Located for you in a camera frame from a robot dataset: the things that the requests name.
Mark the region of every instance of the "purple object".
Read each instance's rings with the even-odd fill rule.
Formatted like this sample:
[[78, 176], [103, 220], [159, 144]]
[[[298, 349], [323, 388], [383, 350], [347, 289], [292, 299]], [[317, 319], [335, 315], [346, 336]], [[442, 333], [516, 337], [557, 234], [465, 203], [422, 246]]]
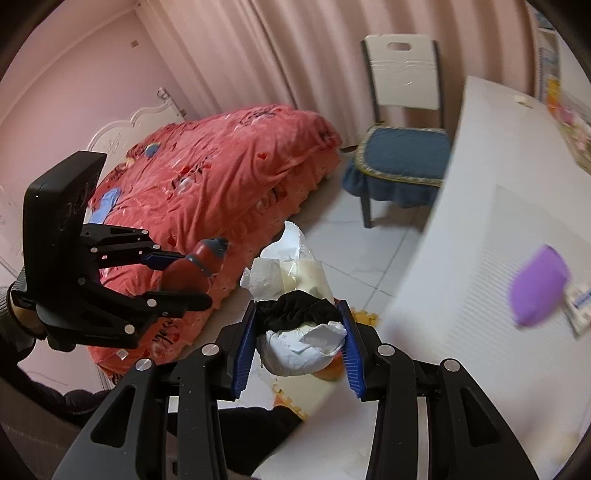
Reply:
[[509, 300], [520, 326], [531, 327], [544, 320], [562, 301], [570, 271], [560, 254], [543, 246], [515, 277]]

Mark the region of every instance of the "black cloth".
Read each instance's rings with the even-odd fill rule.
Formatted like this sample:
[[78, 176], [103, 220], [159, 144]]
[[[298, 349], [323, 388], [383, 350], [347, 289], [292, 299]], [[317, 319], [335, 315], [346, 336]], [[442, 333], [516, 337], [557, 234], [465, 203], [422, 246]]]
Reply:
[[317, 325], [329, 322], [342, 322], [340, 313], [327, 299], [319, 300], [301, 290], [284, 293], [277, 300], [258, 301], [256, 303], [256, 334], [262, 335], [268, 330], [279, 332], [293, 330], [304, 322]]
[[[289, 408], [223, 408], [219, 410], [226, 466], [232, 472], [252, 475], [263, 460], [301, 423]], [[168, 414], [168, 431], [176, 436], [177, 414]]]

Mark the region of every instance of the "blue chair cushion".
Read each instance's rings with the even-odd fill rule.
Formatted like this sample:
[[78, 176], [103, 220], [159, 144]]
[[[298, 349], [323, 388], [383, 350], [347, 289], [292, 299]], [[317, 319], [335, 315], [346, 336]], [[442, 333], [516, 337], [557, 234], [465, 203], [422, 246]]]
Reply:
[[445, 130], [375, 125], [357, 149], [355, 165], [379, 179], [440, 187], [450, 150]]
[[374, 200], [389, 200], [402, 208], [432, 206], [439, 192], [439, 187], [432, 185], [416, 185], [370, 177], [361, 173], [353, 160], [347, 166], [341, 185], [356, 197], [365, 195]]

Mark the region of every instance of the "chair leg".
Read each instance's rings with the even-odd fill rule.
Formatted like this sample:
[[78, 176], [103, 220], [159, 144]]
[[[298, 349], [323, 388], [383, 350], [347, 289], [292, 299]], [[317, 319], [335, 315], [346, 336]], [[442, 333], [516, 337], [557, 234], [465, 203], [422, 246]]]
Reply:
[[363, 226], [365, 228], [371, 228], [371, 204], [369, 202], [369, 192], [365, 179], [363, 179], [363, 190], [359, 198], [361, 200], [361, 215], [363, 216]]

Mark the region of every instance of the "white headboard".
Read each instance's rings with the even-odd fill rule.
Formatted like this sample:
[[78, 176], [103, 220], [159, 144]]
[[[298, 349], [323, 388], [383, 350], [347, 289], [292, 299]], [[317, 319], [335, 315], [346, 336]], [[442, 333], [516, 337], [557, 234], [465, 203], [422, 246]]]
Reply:
[[99, 182], [119, 163], [125, 161], [125, 154], [136, 143], [164, 125], [184, 122], [183, 115], [165, 88], [158, 90], [158, 97], [164, 103], [140, 108], [130, 120], [111, 122], [92, 137], [87, 150], [107, 154]]

